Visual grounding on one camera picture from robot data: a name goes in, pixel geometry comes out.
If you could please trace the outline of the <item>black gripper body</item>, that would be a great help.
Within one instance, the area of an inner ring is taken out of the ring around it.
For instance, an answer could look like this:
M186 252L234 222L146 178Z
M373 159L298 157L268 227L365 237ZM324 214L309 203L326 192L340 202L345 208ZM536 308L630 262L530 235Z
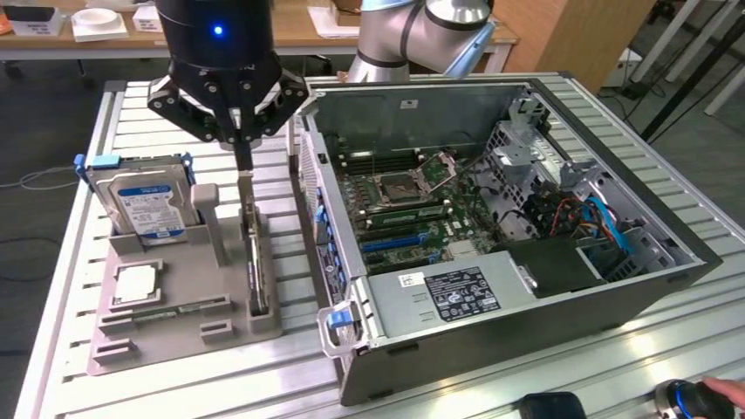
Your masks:
M197 79L210 78L242 137L242 80L286 75L273 49L268 1L173 1L154 3L170 53L169 73L189 97Z

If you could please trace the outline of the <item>person's hand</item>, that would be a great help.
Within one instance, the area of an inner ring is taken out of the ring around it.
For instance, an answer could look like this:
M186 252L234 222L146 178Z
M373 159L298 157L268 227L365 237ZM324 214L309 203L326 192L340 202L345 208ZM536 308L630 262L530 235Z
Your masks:
M745 383L742 381L705 377L704 384L710 390L725 396L740 410L745 410Z

